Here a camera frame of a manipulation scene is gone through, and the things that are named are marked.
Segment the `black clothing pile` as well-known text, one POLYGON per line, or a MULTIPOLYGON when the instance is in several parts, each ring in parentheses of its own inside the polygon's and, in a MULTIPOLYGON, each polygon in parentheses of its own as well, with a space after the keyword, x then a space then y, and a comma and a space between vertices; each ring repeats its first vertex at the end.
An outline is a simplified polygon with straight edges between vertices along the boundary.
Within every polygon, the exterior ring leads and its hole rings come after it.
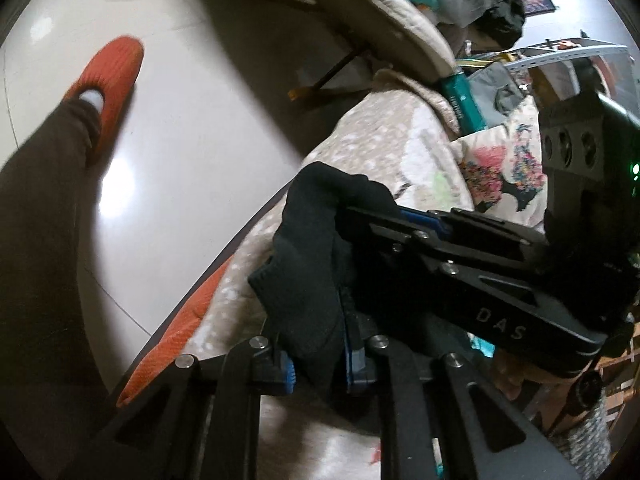
POLYGON ((473 25, 500 48, 510 49, 521 39, 525 21, 523 0, 489 0, 488 9, 473 25))

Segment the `metal shelf rack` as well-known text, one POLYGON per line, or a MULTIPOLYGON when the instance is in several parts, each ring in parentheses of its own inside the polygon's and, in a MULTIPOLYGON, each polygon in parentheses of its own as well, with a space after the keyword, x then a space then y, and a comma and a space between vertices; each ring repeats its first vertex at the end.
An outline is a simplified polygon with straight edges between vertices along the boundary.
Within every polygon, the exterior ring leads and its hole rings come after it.
POLYGON ((634 78, 634 58, 623 44, 612 44, 592 38, 546 40, 540 44, 511 50, 475 53, 474 61, 498 61, 508 70, 529 70, 553 63, 569 63, 585 58, 600 70, 608 95, 620 104, 623 98, 638 101, 634 78))

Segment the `orange slipper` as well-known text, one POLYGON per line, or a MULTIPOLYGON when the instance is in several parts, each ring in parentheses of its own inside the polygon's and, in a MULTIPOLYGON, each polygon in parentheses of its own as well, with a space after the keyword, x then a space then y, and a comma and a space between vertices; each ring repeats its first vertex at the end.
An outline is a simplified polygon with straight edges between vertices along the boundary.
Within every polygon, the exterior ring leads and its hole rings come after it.
POLYGON ((79 99, 87 92, 102 96, 99 133, 87 156, 88 164, 94 164, 114 140, 143 58, 144 47, 138 38, 119 36, 96 52, 65 93, 64 101, 79 99))

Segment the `teal tissue pack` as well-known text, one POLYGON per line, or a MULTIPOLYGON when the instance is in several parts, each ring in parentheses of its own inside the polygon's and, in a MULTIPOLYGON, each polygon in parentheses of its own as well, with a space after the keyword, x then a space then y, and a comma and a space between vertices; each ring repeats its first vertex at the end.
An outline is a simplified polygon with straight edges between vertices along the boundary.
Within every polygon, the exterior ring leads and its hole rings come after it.
POLYGON ((472 96, 468 78, 464 73, 457 72, 442 78, 439 88, 454 110, 462 136, 487 128, 487 122, 472 96))

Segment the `black pants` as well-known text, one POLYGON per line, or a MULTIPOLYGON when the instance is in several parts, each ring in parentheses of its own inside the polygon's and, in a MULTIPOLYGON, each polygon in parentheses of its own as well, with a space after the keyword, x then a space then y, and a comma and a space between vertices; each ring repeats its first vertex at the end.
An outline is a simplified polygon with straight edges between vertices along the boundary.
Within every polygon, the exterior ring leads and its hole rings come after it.
POLYGON ((288 188, 268 260, 248 277, 267 315, 268 337, 293 361, 296 378, 334 410, 348 401, 345 315, 350 247, 336 216, 357 208, 397 218, 390 190, 363 174, 313 162, 288 188))

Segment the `dark trouser leg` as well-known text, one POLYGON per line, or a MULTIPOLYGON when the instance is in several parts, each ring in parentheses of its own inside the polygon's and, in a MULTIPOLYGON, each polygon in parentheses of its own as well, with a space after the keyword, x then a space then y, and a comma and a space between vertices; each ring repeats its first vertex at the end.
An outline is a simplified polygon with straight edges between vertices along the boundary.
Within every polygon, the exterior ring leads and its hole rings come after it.
POLYGON ((93 103, 65 100, 1 170, 1 425, 43 479, 58 478, 108 409, 77 285, 100 130, 93 103))

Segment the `heart patterned quilt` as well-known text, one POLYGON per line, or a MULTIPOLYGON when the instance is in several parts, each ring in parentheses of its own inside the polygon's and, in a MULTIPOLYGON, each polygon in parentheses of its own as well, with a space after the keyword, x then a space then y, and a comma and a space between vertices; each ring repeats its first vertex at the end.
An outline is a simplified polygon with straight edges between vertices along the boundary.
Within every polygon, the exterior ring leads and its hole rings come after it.
MULTIPOLYGON (((392 70, 337 123, 304 162, 364 174, 417 210, 474 207, 450 143, 460 134, 443 96, 392 70)), ((260 215, 221 274, 200 326, 186 344, 199 358, 228 352, 258 334, 266 315, 247 283, 270 255, 285 205, 260 215)), ((377 437, 358 430, 307 391, 267 396, 260 407, 257 475, 261 479, 376 479, 377 437)))

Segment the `floral silhouette cushion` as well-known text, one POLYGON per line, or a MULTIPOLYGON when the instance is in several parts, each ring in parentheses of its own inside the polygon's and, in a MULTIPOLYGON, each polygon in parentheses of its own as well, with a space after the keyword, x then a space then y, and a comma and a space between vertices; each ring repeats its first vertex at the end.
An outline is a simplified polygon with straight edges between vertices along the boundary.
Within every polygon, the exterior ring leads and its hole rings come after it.
POLYGON ((528 96, 502 124, 451 143, 474 208, 481 214, 538 228, 547 208, 538 108, 528 96))

